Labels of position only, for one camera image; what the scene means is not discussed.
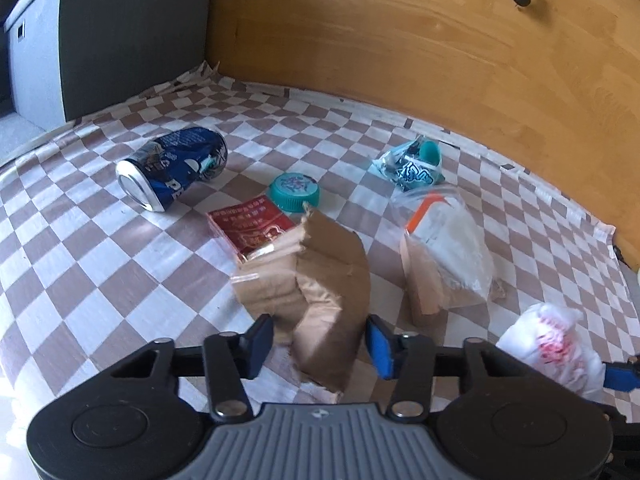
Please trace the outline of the dark grey storage box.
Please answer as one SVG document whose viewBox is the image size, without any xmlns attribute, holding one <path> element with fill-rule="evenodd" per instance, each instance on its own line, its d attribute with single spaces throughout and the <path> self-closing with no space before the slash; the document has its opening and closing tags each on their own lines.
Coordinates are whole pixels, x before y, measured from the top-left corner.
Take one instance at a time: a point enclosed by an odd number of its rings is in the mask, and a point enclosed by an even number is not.
<svg viewBox="0 0 640 480">
<path fill-rule="evenodd" d="M 4 22 L 17 114 L 44 130 L 201 64 L 209 0 L 17 0 Z"/>
</svg>

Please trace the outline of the checkered brown white cloth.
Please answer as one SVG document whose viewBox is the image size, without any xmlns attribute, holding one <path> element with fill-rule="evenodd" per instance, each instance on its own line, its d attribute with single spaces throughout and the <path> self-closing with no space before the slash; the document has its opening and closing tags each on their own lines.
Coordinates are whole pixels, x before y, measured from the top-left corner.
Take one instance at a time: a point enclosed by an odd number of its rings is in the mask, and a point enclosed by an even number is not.
<svg viewBox="0 0 640 480">
<path fill-rule="evenodd" d="M 224 172 L 162 214 L 140 208 L 116 162 L 152 138 L 201 126 L 221 132 Z M 206 214 L 249 200 L 288 170 L 321 188 L 321 210 L 356 232 L 371 270 L 371 309 L 411 326 L 390 206 L 371 162 L 425 134 L 494 255 L 502 296 L 439 313 L 439 344 L 498 338 L 532 304 L 582 311 L 582 339 L 602 359 L 634 350 L 638 318 L 612 231 L 497 154 L 428 124 L 307 91 L 259 87 L 202 65 L 62 131 L 1 173 L 1 368 L 29 411 L 142 344 L 198 344 L 250 317 L 234 299 L 231 257 Z"/>
</svg>

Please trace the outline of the white plastic bag red print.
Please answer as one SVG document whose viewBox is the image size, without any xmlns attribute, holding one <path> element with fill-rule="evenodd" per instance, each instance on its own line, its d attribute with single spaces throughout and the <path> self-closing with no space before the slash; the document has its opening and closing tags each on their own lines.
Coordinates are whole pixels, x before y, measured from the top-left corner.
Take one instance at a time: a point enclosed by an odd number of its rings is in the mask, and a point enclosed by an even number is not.
<svg viewBox="0 0 640 480">
<path fill-rule="evenodd" d="M 603 398 L 605 364 L 578 334 L 582 312 L 534 304 L 499 338 L 496 347 L 589 401 Z"/>
</svg>

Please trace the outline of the blue Pepsi can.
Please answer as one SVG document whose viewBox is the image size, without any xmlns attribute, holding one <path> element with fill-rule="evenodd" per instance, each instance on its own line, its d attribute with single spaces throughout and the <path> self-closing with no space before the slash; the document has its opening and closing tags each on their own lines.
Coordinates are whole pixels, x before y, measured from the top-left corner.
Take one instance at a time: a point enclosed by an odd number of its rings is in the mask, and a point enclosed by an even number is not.
<svg viewBox="0 0 640 480">
<path fill-rule="evenodd" d="M 148 211 L 164 212 L 189 186 L 226 168 L 228 148 L 214 130 L 191 127 L 158 136 L 116 164 L 124 192 Z"/>
</svg>

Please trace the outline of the brown paper bag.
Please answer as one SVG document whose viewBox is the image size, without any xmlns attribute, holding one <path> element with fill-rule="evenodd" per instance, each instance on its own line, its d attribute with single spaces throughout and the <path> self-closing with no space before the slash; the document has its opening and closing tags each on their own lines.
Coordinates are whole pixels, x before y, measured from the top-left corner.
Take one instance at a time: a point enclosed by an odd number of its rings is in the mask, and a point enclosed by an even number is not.
<svg viewBox="0 0 640 480">
<path fill-rule="evenodd" d="M 268 314 L 273 340 L 299 373 L 333 392 L 346 389 L 369 315 L 371 277 L 360 237 L 309 207 L 231 278 L 253 318 Z"/>
</svg>

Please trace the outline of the teal bottle cap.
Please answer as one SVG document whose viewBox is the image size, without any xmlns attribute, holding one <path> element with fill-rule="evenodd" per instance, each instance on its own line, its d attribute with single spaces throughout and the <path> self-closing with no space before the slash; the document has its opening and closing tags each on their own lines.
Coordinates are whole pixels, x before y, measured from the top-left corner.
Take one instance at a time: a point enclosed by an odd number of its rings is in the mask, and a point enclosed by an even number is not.
<svg viewBox="0 0 640 480">
<path fill-rule="evenodd" d="M 270 200 L 284 212 L 301 214 L 305 206 L 318 207 L 320 186 L 314 178 L 299 172 L 286 172 L 276 177 L 268 188 Z"/>
</svg>

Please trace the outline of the red cigarette box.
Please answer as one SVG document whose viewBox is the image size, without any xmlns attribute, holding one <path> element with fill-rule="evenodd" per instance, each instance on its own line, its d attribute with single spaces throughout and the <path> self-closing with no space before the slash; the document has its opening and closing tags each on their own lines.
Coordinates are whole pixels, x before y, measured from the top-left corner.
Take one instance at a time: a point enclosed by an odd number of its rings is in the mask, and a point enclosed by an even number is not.
<svg viewBox="0 0 640 480">
<path fill-rule="evenodd" d="M 209 211 L 206 217 L 215 240 L 239 262 L 295 226 L 265 195 Z"/>
</svg>

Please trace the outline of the teal crumpled wrapper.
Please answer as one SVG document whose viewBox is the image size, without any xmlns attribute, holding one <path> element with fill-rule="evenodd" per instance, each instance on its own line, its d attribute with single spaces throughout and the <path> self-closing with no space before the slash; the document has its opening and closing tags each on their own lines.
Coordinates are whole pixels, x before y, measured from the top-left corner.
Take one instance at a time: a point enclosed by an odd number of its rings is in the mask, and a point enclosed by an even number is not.
<svg viewBox="0 0 640 480">
<path fill-rule="evenodd" d="M 372 162 L 383 178 L 402 192 L 430 188 L 445 181 L 439 144 L 426 136 L 391 148 Z"/>
</svg>

